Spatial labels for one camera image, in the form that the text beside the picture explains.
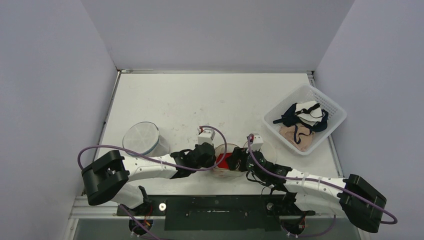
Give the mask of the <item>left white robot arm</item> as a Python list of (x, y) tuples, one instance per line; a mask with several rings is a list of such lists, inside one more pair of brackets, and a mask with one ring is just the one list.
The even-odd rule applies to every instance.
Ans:
[(112, 201), (141, 216), (149, 210), (148, 195), (144, 187), (132, 182), (186, 178), (212, 167), (215, 161), (215, 149), (207, 142), (195, 145), (194, 149), (151, 158), (123, 156), (114, 149), (82, 168), (81, 176), (90, 206)]

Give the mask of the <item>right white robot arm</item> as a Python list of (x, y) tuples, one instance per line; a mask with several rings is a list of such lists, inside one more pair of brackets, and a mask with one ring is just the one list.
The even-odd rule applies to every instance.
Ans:
[(357, 228), (377, 233), (383, 224), (387, 199), (359, 175), (323, 177), (265, 159), (260, 151), (236, 147), (224, 162), (231, 171), (246, 173), (247, 179), (284, 192), (283, 210), (290, 215), (320, 213), (347, 218)]

